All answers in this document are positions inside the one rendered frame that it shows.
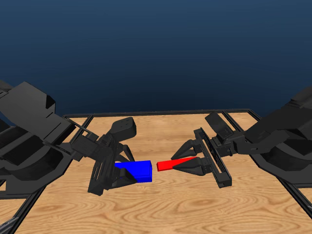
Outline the blue hollow socket block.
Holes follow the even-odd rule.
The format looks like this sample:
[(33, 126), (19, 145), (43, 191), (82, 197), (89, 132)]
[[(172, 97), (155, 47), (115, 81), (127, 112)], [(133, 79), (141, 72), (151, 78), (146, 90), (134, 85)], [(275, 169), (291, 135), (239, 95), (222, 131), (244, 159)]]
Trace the blue hollow socket block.
[(137, 183), (152, 182), (153, 168), (150, 160), (116, 162), (115, 166), (127, 169), (137, 180)]

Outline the thin red peg bar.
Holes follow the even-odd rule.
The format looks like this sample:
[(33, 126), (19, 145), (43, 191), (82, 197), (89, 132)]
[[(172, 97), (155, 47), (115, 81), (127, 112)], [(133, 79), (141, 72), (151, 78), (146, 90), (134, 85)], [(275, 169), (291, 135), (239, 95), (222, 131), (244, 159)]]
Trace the thin red peg bar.
[(194, 157), (187, 157), (187, 158), (181, 158), (181, 159), (173, 159), (173, 160), (167, 160), (167, 161), (160, 161), (156, 164), (157, 170), (160, 171), (166, 171), (166, 170), (172, 170), (174, 166), (181, 164), (183, 162), (189, 161), (191, 159), (194, 159)]

